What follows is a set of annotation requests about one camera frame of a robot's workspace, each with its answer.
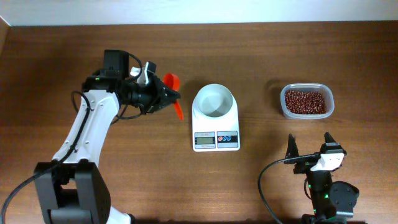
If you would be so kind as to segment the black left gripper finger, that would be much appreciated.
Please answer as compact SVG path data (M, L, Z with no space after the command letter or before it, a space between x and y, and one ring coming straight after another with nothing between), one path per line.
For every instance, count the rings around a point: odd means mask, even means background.
M156 111L160 111L172 104L174 104L176 101L171 101L171 100L162 100L159 99L155 103L152 103L148 108L146 109L147 114L152 114L155 113Z
M178 89L180 88L180 79L178 77L166 78L166 83L158 79L156 81L157 94L162 100L177 100L181 98Z

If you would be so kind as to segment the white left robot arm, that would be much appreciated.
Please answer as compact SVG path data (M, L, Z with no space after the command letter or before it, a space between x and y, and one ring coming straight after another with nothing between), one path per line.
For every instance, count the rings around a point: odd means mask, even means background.
M106 68L83 83L81 105L73 126L50 162L35 168L35 187L45 223L135 223L133 215L111 205L110 192L99 172L101 150L108 130L120 118L122 105L153 113L174 105L182 119L180 79L155 75L156 65Z

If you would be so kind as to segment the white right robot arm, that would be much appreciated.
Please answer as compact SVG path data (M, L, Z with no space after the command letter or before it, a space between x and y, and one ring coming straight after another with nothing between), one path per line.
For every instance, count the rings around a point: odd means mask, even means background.
M299 154L293 135L288 138L286 163L294 165L294 174L306 175L305 193L313 206L313 214L302 215L301 223L346 223L354 216L359 189L347 182L332 181L331 174L341 167L347 152L330 133L326 132L324 138L320 150L306 156Z

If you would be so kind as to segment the white round bowl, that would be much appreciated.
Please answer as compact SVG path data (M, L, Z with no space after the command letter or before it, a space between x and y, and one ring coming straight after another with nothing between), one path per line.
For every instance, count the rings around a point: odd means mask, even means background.
M225 86L209 84L199 90L193 105L201 115L219 118L227 115L232 109L233 96Z

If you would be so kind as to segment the white digital kitchen scale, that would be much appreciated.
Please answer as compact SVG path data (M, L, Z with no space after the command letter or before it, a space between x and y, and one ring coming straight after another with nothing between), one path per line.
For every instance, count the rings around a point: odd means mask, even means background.
M234 97L230 112L219 118L201 115L192 104L192 138L195 152L240 150L238 107Z

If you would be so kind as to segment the clear plastic container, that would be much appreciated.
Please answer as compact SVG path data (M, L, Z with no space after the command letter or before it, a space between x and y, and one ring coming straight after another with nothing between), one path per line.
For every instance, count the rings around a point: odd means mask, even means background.
M288 119L324 119L335 109L332 91L319 83L294 83L280 93L280 105Z

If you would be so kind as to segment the red beans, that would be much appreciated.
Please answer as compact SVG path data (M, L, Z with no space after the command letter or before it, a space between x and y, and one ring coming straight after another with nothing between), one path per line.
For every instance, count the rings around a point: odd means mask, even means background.
M316 91L286 91L285 105L291 113L295 114L326 113L325 98L321 93Z

